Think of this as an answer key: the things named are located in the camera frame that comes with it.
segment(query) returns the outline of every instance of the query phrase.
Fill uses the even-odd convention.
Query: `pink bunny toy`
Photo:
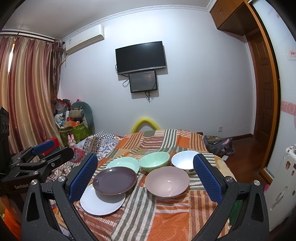
[[[68,135],[68,145],[72,149],[74,149],[74,146],[76,145],[76,141],[74,140],[74,135],[69,136]]]

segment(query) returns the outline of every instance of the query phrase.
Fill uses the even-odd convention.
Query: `air conditioner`
[[[66,52],[70,55],[82,48],[105,39],[104,26],[99,24],[88,28],[66,40]]]

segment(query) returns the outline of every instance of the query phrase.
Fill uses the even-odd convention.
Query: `window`
[[[11,52],[9,54],[9,60],[8,60],[8,73],[10,72],[10,67],[11,67],[11,61],[12,61],[12,55],[13,55],[13,49],[15,47],[15,44],[12,45]]]

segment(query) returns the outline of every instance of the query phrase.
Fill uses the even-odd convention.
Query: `screw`
[[[65,181],[65,179],[66,179],[65,176],[60,176],[57,180],[58,180],[59,182],[63,182],[63,181]]]
[[[231,176],[226,176],[225,179],[226,179],[226,181],[229,182],[229,183],[231,183],[231,182],[234,181],[233,177],[231,177]]]
[[[254,184],[255,184],[256,186],[259,186],[259,185],[260,185],[260,182],[259,182],[258,180],[255,180],[255,181],[254,181]]]
[[[38,182],[38,180],[37,180],[37,179],[34,179],[34,180],[31,181],[31,184],[32,184],[32,185],[36,185],[37,182]]]

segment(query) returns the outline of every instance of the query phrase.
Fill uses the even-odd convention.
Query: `white plate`
[[[194,171],[193,168],[193,158],[195,155],[199,154],[197,151],[181,151],[172,157],[172,164],[180,169],[187,172]]]
[[[89,185],[81,199],[81,207],[88,213],[93,215],[107,215],[118,210],[126,198],[126,193],[119,195],[104,195],[97,192],[93,185]]]

